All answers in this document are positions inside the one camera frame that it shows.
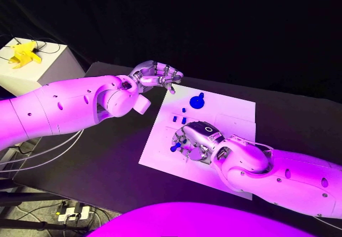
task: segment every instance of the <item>blue object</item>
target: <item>blue object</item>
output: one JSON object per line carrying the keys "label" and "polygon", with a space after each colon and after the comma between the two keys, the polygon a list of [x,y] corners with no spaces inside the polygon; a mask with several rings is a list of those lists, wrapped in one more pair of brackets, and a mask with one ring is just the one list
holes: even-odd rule
{"label": "blue object", "polygon": [[203,100],[204,94],[200,93],[198,96],[193,96],[190,98],[190,107],[194,109],[198,109],[204,105],[204,100]]}
{"label": "blue object", "polygon": [[177,142],[175,145],[170,147],[170,151],[174,152],[178,147],[180,147],[180,143]]}

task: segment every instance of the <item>power strip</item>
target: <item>power strip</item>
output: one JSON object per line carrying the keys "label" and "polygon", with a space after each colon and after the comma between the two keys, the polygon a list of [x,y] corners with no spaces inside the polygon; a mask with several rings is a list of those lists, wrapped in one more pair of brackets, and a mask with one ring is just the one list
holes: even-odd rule
{"label": "power strip", "polygon": [[[87,219],[87,217],[89,217],[89,210],[90,210],[90,207],[89,206],[83,206],[79,220],[86,220]],[[67,216],[72,215],[72,214],[76,214],[73,212],[74,212],[74,207],[66,208],[64,214],[57,216],[57,221],[66,221]],[[69,217],[67,221],[73,221],[74,219],[76,219],[76,217]]]}

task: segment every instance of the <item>black background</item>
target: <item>black background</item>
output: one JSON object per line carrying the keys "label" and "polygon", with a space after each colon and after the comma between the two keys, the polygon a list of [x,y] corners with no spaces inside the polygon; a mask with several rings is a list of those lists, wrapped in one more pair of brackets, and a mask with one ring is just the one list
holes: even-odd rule
{"label": "black background", "polygon": [[193,78],[340,102],[338,9],[325,2],[14,0],[0,3],[0,31],[53,38],[84,69],[152,59]]}

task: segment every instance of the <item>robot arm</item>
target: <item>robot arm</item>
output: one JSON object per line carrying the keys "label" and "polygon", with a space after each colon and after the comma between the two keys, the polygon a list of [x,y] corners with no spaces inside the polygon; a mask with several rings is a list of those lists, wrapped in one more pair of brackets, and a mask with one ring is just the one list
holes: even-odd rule
{"label": "robot arm", "polygon": [[342,166],[265,145],[262,151],[235,135],[224,138],[206,122],[183,126],[171,144],[171,151],[209,163],[233,191],[305,215],[342,219]]}
{"label": "robot arm", "polygon": [[56,81],[0,101],[0,150],[31,138],[76,132],[131,109],[144,114],[149,101],[139,94],[152,86],[174,93],[183,74],[147,61],[129,75]]}

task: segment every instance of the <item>dark table surface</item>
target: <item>dark table surface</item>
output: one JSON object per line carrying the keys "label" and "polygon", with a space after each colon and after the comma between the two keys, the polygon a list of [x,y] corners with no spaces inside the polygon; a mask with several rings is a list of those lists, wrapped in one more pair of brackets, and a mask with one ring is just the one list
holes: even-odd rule
{"label": "dark table surface", "polygon": [[[86,77],[126,75],[129,71],[131,68],[96,62]],[[201,79],[184,78],[181,85],[256,103],[256,142],[342,164],[340,104]],[[266,203],[256,196],[249,201],[138,164],[164,94],[165,89],[160,87],[144,93],[151,101],[144,115],[131,110],[123,117],[109,118],[86,128],[64,155],[46,165],[20,171],[14,182],[121,213],[161,202],[201,202],[262,215],[317,236],[340,236],[342,232],[312,217]],[[43,137],[34,152],[69,137],[70,134]],[[27,160],[22,167],[47,161],[67,146]],[[342,220],[327,221],[342,226]]]}

